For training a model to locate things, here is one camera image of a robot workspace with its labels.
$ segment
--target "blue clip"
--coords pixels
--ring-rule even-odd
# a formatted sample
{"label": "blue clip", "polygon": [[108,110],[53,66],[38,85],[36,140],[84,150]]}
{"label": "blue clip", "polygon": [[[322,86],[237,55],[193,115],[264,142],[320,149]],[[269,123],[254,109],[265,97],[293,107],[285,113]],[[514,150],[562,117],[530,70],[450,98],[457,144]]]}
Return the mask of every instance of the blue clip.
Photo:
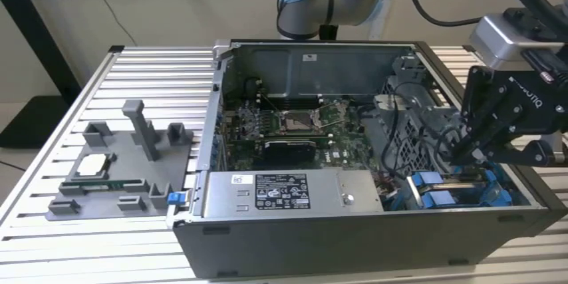
{"label": "blue clip", "polygon": [[412,176],[412,181],[417,188],[422,185],[444,183],[444,179],[437,172],[416,172]]}
{"label": "blue clip", "polygon": [[168,195],[168,205],[181,206],[185,204],[185,192],[172,192]]}

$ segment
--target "robotic arm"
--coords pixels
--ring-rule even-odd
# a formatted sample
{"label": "robotic arm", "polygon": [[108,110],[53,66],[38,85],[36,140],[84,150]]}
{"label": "robotic arm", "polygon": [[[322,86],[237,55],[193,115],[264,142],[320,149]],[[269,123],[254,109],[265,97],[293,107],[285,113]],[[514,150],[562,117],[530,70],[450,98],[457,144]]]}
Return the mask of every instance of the robotic arm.
{"label": "robotic arm", "polygon": [[[521,2],[526,8],[482,17],[470,36],[486,67],[468,73],[465,136],[445,159],[456,165],[568,166],[568,18],[546,0]],[[517,150],[509,142],[524,134],[541,138]]]}

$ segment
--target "slotted metal table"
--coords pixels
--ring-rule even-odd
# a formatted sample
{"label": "slotted metal table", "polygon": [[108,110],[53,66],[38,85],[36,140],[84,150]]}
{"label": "slotted metal table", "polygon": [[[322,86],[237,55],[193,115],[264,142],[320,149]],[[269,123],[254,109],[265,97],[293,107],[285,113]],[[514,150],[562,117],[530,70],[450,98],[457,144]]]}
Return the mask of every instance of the slotted metal table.
{"label": "slotted metal table", "polygon": [[[464,84],[469,67],[481,64],[476,56],[462,47],[432,49]],[[193,130],[185,176],[185,185],[192,185],[213,76],[212,56],[210,48],[190,47],[126,47],[120,53],[108,53],[0,207],[0,283],[208,282],[194,278],[173,233],[166,229],[165,217],[49,222],[44,213],[78,157],[88,121],[106,120],[110,130],[132,130],[121,113],[128,98],[144,99],[144,115],[157,129],[165,129],[170,122],[182,122]],[[522,146],[530,138],[522,137],[513,144]],[[568,205],[566,169],[536,171]],[[246,281],[414,282],[568,283],[568,218],[537,237],[509,241],[476,266]]]}

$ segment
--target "black pole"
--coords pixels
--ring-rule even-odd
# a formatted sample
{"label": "black pole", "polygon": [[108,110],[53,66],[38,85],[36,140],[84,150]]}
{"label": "black pole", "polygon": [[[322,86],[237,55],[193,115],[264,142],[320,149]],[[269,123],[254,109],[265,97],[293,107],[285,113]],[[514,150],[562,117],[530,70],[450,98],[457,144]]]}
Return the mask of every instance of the black pole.
{"label": "black pole", "polygon": [[81,91],[69,65],[30,0],[0,0],[52,79],[70,105]]}
{"label": "black pole", "polygon": [[2,148],[40,148],[81,87],[30,0],[0,0],[61,96],[34,96],[0,133]]}

